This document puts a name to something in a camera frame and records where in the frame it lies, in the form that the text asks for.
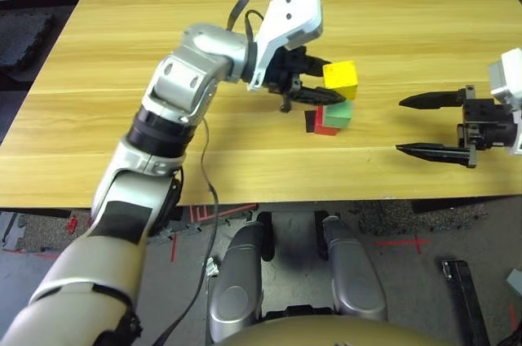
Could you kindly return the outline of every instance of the black metal bracket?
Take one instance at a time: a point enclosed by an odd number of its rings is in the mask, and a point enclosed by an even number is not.
[[[442,260],[441,265],[446,280],[453,287],[465,344],[489,346],[488,332],[467,262],[465,260]]]

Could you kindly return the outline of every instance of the silver robot arm segment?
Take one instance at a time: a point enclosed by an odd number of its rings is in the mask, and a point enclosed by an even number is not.
[[[237,82],[246,37],[210,24],[162,60],[96,191],[90,229],[55,262],[3,345],[131,344],[148,236],[179,200],[185,149],[217,91]]]

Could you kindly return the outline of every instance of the gray floor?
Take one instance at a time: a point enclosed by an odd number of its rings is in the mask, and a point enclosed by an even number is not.
[[[412,235],[360,234],[358,216],[350,212],[350,202],[262,205],[262,209],[273,212],[277,241],[275,259],[263,263],[264,312],[283,309],[289,304],[317,307],[332,304],[328,263],[316,254],[313,210],[321,208],[339,211],[359,233],[382,280],[390,322],[451,344],[462,344],[449,285],[436,265],[436,258],[447,255],[468,261],[492,344],[511,333],[510,304],[515,307],[516,319],[520,320],[520,298],[505,282],[510,270],[522,265],[520,197],[490,202],[486,205],[488,216],[469,229],[420,233],[420,240],[429,241],[421,245],[420,254],[414,245],[377,244],[413,240]],[[244,223],[244,220],[233,220],[230,225],[220,226],[215,246],[217,256],[224,252],[233,234]],[[195,288],[209,235],[208,226],[203,226],[199,234],[179,235],[173,262],[170,261],[170,243],[149,246],[138,308],[144,333],[135,344],[151,344],[184,309]],[[48,256],[0,252],[3,302],[0,334],[24,306],[52,262]],[[203,344],[205,324],[206,295],[202,293],[167,344]]]

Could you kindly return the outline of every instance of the red floor marking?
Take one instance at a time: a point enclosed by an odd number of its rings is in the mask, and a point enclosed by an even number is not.
[[[251,204],[249,204],[249,205],[244,205],[244,206],[234,207],[233,209],[229,209],[229,210],[221,211],[221,212],[219,213],[219,217],[221,217],[221,216],[223,216],[223,215],[228,215],[228,214],[235,213],[236,211],[243,211],[243,210],[252,209],[252,208],[254,208],[254,207],[256,207],[256,206],[257,206],[256,203],[251,203]],[[209,218],[214,218],[214,214],[209,215]]]
[[[421,255],[421,245],[418,242],[419,242],[419,240],[418,240],[417,234],[415,233],[415,246],[417,247],[417,253],[419,255]]]
[[[178,235],[175,234],[172,239],[172,248],[170,249],[170,262],[174,262],[176,260],[176,245],[178,243]]]
[[[509,304],[509,318],[511,320],[511,329],[515,331],[519,325],[516,322],[515,305],[513,303]]]
[[[251,203],[249,205],[233,207],[232,209],[228,209],[228,210],[219,212],[218,216],[221,217],[223,215],[232,214],[232,213],[235,213],[237,211],[253,209],[256,206],[257,206],[257,203]],[[199,206],[195,206],[195,207],[196,207],[196,214],[195,215],[194,215],[194,211],[192,210],[192,206],[189,207],[189,210],[190,210],[190,222],[191,223],[196,222],[196,220],[197,220],[197,222],[201,222],[201,221],[210,220],[210,219],[215,217],[214,214],[209,214],[209,211],[207,210],[206,205],[203,206],[203,215],[201,215],[200,207]]]
[[[9,250],[7,248],[2,248],[2,251],[9,252],[10,254],[40,256],[41,258],[46,258],[46,259],[57,259],[59,256],[56,254],[30,253],[30,252],[24,252],[24,251]]]
[[[413,240],[391,240],[389,242],[375,242],[378,246],[415,246],[419,255],[421,255],[421,244],[429,244],[429,240],[420,240],[415,233]]]
[[[41,258],[46,258],[46,259],[58,259],[58,256],[60,256],[57,254],[34,254],[34,255],[40,256]]]
[[[7,248],[2,248],[2,251],[9,252],[10,254],[27,254],[27,252],[17,251],[17,250],[9,250]]]

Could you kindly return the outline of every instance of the toy block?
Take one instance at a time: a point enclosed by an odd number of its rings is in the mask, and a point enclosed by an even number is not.
[[[319,135],[336,135],[339,132],[338,128],[323,126],[323,107],[317,107],[316,124],[313,132]]]
[[[343,103],[326,105],[323,108],[323,126],[344,128],[352,119],[353,102],[346,100]]]
[[[357,71],[351,60],[323,66],[323,81],[326,89],[333,89],[347,100],[354,100],[357,93]]]

